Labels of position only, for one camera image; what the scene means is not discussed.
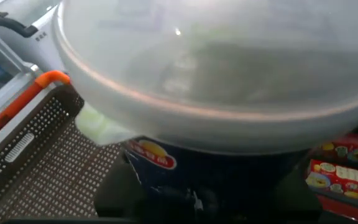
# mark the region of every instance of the white appliance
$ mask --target white appliance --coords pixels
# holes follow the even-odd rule
[[[60,0],[5,0],[0,3],[0,38],[24,61],[42,71],[64,71],[52,40],[51,18]]]

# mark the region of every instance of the orange handle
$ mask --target orange handle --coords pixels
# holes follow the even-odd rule
[[[54,81],[61,81],[64,84],[70,83],[70,77],[60,71],[50,71],[35,79],[35,82],[21,93],[1,114],[0,130],[16,116],[41,90]]]

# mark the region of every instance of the black handle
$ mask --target black handle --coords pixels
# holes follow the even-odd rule
[[[35,26],[26,27],[20,22],[17,22],[14,19],[6,18],[6,17],[0,17],[0,26],[13,30],[14,32],[17,32],[19,35],[23,36],[24,38],[31,37],[36,32],[38,32],[38,29]]]

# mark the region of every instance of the perforated metal tray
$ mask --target perforated metal tray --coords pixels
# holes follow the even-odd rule
[[[97,146],[75,128],[82,106],[70,86],[57,87],[0,143],[0,222],[97,215],[93,197],[120,145]]]

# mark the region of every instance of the clear plastic cover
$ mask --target clear plastic cover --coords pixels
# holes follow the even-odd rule
[[[358,122],[358,1],[66,0],[55,32],[79,94],[150,137],[295,150]]]

